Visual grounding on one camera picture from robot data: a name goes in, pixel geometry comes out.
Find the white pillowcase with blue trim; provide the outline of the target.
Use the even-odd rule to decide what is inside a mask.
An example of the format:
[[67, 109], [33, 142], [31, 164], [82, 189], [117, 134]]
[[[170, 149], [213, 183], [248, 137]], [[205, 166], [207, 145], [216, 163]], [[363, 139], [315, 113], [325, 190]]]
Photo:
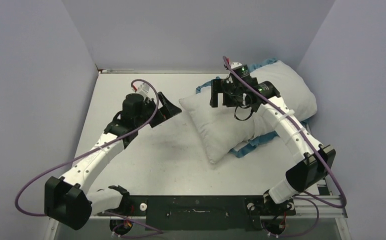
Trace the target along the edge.
[[[249, 64], [248, 68], [251, 76], [259, 82], [269, 81], [281, 92], [287, 107], [294, 110], [298, 120], [307, 123], [315, 115], [315, 95], [290, 66], [274, 57]], [[227, 153], [242, 158], [277, 136], [273, 128], [256, 113], [247, 121], [239, 121], [233, 117], [233, 108], [211, 108], [197, 99], [193, 102], [196, 106], [190, 115], [212, 163], [221, 160]]]

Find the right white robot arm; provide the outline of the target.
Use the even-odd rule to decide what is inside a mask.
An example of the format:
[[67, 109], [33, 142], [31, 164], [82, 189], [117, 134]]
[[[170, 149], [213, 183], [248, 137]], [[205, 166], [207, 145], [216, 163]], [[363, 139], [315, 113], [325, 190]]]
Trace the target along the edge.
[[218, 107], [218, 95], [222, 94], [224, 106], [250, 110], [251, 116], [261, 116], [282, 139], [295, 162], [286, 171], [285, 178], [263, 195], [264, 210], [276, 214], [283, 203], [328, 174], [336, 151], [331, 145], [324, 146], [306, 130], [270, 81], [259, 83], [246, 65], [229, 71], [227, 78], [211, 80], [210, 106]]

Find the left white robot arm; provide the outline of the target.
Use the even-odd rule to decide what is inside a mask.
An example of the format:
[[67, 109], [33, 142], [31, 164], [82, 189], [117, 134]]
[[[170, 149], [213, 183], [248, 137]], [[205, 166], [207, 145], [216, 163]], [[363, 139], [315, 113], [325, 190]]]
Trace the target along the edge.
[[106, 126], [89, 153], [80, 158], [61, 177], [50, 177], [45, 183], [44, 213], [60, 223], [78, 230], [92, 215], [112, 210], [117, 215], [129, 211], [129, 193], [119, 185], [89, 193], [89, 189], [106, 166], [137, 137], [137, 128], [152, 128], [180, 114], [181, 108], [171, 103], [162, 92], [159, 102], [145, 93], [130, 93], [119, 111]]

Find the white knob on plate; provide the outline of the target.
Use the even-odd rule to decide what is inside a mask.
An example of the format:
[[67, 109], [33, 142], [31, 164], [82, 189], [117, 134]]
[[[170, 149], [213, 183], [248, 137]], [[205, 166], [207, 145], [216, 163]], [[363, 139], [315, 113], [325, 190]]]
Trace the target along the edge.
[[147, 204], [146, 203], [144, 203], [144, 202], [142, 202], [140, 205], [139, 205], [139, 209], [141, 210], [141, 211], [146, 211], [147, 210]]

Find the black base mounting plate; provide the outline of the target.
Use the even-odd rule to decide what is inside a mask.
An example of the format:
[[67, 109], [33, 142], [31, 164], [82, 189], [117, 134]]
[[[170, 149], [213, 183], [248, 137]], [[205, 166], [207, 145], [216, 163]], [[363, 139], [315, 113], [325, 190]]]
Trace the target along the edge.
[[[146, 211], [139, 209], [141, 203]], [[294, 216], [296, 210], [293, 200], [269, 209], [261, 195], [131, 195], [111, 213], [143, 218], [163, 231], [257, 231], [261, 220]]]

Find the aluminium right side rail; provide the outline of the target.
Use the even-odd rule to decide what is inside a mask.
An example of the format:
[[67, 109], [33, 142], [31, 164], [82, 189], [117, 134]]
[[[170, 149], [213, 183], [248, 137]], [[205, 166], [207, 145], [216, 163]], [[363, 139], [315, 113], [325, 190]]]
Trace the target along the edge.
[[330, 190], [328, 188], [326, 180], [323, 178], [322, 180], [317, 182], [318, 195], [320, 196], [330, 196]]

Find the aluminium rail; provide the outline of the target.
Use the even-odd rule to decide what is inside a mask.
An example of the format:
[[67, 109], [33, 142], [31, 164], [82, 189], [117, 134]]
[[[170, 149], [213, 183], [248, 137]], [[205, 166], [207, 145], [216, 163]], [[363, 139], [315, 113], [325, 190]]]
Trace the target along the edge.
[[[82, 225], [90, 216], [103, 214], [107, 210], [111, 211], [111, 209], [119, 207], [122, 200], [128, 196], [135, 195], [120, 193], [111, 189], [94, 192], [91, 195], [85, 195], [83, 192], [75, 195], [65, 193], [62, 196], [56, 195], [52, 199], [45, 200], [44, 212], [47, 216], [66, 225]], [[298, 195], [289, 200], [293, 200], [296, 214], [302, 212], [307, 206], [314, 206], [325, 215], [345, 213], [345, 210], [337, 208], [332, 202], [335, 200], [334, 196]], [[289, 200], [278, 205], [264, 203], [264, 206], [275, 209]]]
[[318, 195], [320, 196], [330, 196], [330, 190], [328, 188], [326, 180], [323, 178], [322, 180], [317, 182]]

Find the aluminium front rail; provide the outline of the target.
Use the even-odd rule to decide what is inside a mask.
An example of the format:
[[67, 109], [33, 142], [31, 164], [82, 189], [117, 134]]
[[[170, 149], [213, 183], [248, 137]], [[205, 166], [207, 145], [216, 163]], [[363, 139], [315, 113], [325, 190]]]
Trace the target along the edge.
[[[47, 216], [66, 225], [82, 225], [90, 216], [103, 214], [107, 210], [111, 211], [111, 209], [119, 207], [122, 200], [128, 196], [135, 195], [120, 193], [111, 189], [94, 192], [91, 195], [85, 195], [83, 192], [75, 195], [65, 193], [62, 196], [56, 195], [52, 199], [45, 200], [44, 212]], [[345, 213], [345, 210], [337, 208], [332, 202], [335, 200], [334, 196], [298, 195], [289, 200], [293, 200], [296, 214], [302, 212], [307, 206], [314, 206], [325, 215]], [[289, 200], [278, 205], [264, 203], [264, 206], [275, 209]]]

